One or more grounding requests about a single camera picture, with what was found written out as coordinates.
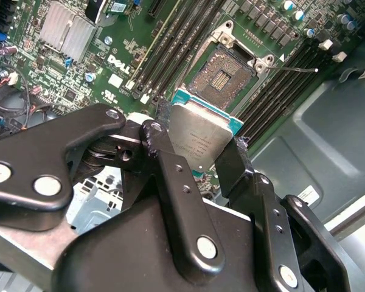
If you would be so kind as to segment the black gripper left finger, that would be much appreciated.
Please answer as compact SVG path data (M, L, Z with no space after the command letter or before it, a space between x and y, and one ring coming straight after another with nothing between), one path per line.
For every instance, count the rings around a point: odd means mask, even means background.
M46 231L64 219L73 198L75 162L98 139L117 134L124 116L98 104L0 140L0 225ZM187 161L173 151L165 128L139 128L139 165L155 180L177 272L195 285L221 273L225 256Z

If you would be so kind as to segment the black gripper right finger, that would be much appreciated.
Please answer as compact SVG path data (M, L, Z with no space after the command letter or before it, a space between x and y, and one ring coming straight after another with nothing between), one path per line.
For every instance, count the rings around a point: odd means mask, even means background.
M305 202L276 195L268 177L254 170L244 138L232 138L215 168L229 208L251 219L259 291L351 290L339 244Z

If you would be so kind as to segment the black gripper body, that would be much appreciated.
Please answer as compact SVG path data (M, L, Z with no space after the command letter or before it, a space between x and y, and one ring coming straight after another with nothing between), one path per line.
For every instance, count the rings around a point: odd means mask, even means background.
M252 223L205 201L226 254L222 272L198 286L177 272L156 198L91 229L63 252L53 272L54 291L257 291Z

